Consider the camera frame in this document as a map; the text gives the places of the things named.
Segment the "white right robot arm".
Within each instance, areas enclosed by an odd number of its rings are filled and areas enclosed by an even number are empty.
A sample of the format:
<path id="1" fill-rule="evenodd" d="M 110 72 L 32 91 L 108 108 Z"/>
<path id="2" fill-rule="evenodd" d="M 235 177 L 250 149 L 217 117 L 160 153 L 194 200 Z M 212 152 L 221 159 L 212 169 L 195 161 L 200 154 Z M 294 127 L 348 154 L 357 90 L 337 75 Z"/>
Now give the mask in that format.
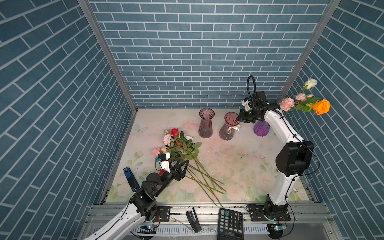
<path id="1" fill-rule="evenodd" d="M 244 108 L 241 109 L 237 121 L 266 122 L 283 143 L 283 148 L 276 157 L 278 175 L 273 189 L 267 195 L 264 207 L 255 212 L 261 214 L 262 221 L 274 221 L 283 214 L 288 214 L 288 197 L 294 182 L 309 168 L 314 145 L 293 130 L 279 106 L 268 103 L 264 92 L 249 93 L 242 105 Z"/>

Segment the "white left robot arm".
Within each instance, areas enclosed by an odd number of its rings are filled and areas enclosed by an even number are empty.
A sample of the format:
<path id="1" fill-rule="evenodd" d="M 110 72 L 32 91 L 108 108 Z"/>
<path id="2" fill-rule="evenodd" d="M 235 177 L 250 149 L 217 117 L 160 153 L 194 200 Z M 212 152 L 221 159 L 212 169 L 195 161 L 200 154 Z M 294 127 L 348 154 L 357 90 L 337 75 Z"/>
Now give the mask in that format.
<path id="1" fill-rule="evenodd" d="M 87 239 L 121 240 L 141 223 L 153 220 L 157 209 L 155 197 L 160 195 L 173 180 L 182 180 L 186 175 L 188 165 L 189 160 L 183 161 L 177 158 L 171 161 L 169 172 L 165 171 L 162 175 L 149 174 L 123 210 Z"/>

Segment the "pink glass vase with twine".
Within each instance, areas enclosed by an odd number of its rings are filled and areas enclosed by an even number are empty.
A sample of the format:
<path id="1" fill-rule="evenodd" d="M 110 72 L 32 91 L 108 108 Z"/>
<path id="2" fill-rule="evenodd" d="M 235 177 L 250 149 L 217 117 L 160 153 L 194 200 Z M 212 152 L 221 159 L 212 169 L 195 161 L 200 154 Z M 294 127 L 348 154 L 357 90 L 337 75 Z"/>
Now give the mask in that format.
<path id="1" fill-rule="evenodd" d="M 239 115 L 234 112 L 225 114 L 225 123 L 219 131 L 219 136 L 222 140 L 229 141 L 233 138 L 235 131 L 240 129 L 240 121 L 237 120 Z"/>

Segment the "pink rose stem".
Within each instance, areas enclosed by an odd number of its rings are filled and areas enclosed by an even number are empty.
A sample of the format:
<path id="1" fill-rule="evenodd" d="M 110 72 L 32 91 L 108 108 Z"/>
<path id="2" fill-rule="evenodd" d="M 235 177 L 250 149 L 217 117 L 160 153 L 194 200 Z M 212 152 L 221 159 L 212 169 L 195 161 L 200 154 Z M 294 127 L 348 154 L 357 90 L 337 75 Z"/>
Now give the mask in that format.
<path id="1" fill-rule="evenodd" d="M 282 111 L 302 110 L 304 112 L 310 112 L 312 105 L 309 100 L 313 98 L 312 94 L 306 95 L 305 93 L 299 93 L 293 98 L 284 98 L 279 107 Z"/>

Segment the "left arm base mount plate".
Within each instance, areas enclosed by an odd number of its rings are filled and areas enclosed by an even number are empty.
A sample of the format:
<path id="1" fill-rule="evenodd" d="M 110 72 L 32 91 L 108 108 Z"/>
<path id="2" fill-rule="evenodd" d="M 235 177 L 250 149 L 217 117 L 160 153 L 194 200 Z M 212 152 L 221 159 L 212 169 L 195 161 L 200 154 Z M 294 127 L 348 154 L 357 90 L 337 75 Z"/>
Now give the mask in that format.
<path id="1" fill-rule="evenodd" d="M 170 206 L 155 206 L 149 212 L 148 221 L 155 223 L 169 222 L 170 214 Z"/>

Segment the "white rose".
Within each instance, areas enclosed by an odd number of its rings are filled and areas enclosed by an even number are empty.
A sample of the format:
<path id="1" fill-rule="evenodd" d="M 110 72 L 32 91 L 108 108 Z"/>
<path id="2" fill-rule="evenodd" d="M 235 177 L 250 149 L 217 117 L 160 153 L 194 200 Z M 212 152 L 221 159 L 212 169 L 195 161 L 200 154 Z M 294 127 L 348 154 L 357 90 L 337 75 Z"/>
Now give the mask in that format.
<path id="1" fill-rule="evenodd" d="M 308 79 L 303 85 L 303 89 L 301 91 L 301 94 L 303 94 L 304 91 L 306 91 L 306 90 L 310 90 L 310 89 L 314 88 L 317 85 L 317 83 L 318 83 L 318 81 L 316 79 L 312 79 L 312 78 Z"/>

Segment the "orange rose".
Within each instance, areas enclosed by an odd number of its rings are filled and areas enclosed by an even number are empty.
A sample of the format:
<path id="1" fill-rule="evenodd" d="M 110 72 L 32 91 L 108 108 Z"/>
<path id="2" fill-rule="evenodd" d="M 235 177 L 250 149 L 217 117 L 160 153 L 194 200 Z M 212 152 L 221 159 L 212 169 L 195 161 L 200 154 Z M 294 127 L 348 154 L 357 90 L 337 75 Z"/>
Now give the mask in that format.
<path id="1" fill-rule="evenodd" d="M 330 108 L 330 102 L 321 98 L 309 98 L 297 106 L 297 110 L 302 110 L 307 113 L 314 111 L 318 116 L 328 113 Z"/>

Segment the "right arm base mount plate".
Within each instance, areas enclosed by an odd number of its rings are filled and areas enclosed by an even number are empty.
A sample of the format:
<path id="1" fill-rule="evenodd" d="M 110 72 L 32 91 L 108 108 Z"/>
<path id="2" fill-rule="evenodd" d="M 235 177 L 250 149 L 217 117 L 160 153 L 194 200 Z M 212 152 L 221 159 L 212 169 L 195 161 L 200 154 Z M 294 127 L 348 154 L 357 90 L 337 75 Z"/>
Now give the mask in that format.
<path id="1" fill-rule="evenodd" d="M 288 204 L 282 206 L 249 204 L 246 206 L 246 210 L 249 212 L 252 222 L 288 222 L 291 220 L 291 216 L 288 211 Z"/>

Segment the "purple blue ribbed glass vase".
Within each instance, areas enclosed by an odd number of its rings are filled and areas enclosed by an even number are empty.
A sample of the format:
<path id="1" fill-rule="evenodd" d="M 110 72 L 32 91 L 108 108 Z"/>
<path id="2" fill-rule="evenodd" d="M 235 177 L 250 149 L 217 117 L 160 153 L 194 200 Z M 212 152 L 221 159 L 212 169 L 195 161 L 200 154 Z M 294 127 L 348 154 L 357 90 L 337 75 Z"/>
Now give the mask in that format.
<path id="1" fill-rule="evenodd" d="M 270 131 L 270 124 L 266 121 L 257 121 L 254 125 L 253 131 L 259 137 L 265 137 Z"/>

